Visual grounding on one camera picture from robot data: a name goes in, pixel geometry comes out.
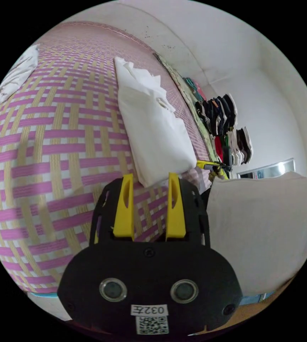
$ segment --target label sticker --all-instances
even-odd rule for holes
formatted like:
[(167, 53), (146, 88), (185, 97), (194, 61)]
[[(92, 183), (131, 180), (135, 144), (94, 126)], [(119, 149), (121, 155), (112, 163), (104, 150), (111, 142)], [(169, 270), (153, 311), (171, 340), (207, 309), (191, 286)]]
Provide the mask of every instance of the label sticker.
[(168, 316), (168, 306), (162, 305), (131, 305), (131, 316), (160, 317)]
[(137, 335), (162, 335), (169, 333), (167, 316), (136, 316)]

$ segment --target qr code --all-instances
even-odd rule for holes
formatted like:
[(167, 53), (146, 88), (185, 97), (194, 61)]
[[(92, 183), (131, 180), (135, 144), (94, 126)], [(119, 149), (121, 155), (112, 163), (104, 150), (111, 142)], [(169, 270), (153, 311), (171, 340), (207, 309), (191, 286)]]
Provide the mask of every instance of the qr code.
[(142, 317), (136, 316), (138, 335), (160, 335), (168, 334), (168, 317)]

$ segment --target camera lens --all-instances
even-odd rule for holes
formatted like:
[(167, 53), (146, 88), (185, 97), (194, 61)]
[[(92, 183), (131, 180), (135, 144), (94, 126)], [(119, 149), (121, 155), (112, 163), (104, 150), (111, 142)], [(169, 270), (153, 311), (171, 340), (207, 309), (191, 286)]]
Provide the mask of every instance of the camera lens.
[(120, 302), (126, 298), (127, 289), (125, 284), (116, 278), (108, 278), (101, 282), (100, 287), (101, 296), (110, 302)]
[(197, 285), (188, 279), (179, 280), (171, 287), (171, 298), (180, 304), (192, 302), (198, 295)]

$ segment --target folded white towel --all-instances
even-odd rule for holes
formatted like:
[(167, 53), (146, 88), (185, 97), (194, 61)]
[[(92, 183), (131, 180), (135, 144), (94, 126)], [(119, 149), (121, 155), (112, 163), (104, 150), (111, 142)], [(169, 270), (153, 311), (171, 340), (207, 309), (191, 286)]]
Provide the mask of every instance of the folded white towel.
[(0, 103), (6, 101), (29, 78), (38, 65), (38, 46), (30, 46), (12, 66), (0, 85)]
[(211, 247), (224, 256), (244, 296), (275, 291), (307, 259), (307, 178), (215, 178), (207, 213)]
[(196, 167), (196, 156), (182, 119), (166, 99), (160, 76), (116, 57), (118, 105), (139, 182), (149, 187), (166, 180), (169, 172)]

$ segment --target pink and yellow woven mat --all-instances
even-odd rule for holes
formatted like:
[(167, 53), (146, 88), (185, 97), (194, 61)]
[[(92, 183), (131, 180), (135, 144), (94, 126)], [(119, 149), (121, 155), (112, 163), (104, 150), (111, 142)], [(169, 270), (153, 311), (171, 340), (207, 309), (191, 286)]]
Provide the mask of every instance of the pink and yellow woven mat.
[[(114, 57), (161, 75), (197, 158), (207, 160), (207, 151), (174, 81), (144, 43), (81, 22), (60, 24), (37, 43), (38, 67), (0, 105), (0, 260), (21, 289), (50, 293), (87, 247), (96, 200), (115, 178), (134, 173), (137, 241), (152, 240), (165, 227), (166, 188), (137, 182)], [(184, 176), (201, 181), (195, 170)]]

